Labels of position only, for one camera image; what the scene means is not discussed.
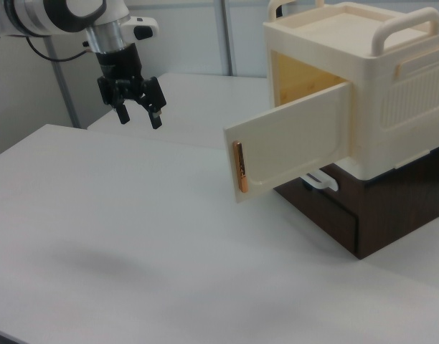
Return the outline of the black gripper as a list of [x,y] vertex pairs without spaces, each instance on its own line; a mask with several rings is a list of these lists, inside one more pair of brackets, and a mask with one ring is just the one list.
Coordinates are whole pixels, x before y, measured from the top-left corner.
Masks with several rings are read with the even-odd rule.
[[126,100],[133,100],[148,112],[154,130],[162,126],[161,109],[166,99],[156,77],[141,75],[141,61],[134,44],[117,52],[96,54],[103,75],[98,86],[106,105],[114,108],[122,125],[130,121]]

